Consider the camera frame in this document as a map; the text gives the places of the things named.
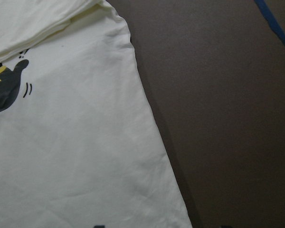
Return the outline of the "cream long sleeve shirt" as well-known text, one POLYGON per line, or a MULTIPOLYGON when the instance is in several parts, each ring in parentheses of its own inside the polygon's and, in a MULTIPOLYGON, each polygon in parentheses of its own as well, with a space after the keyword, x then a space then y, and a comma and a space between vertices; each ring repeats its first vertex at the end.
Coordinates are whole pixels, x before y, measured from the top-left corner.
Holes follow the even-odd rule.
POLYGON ((0 228, 190 228, 105 0, 0 0, 0 228))

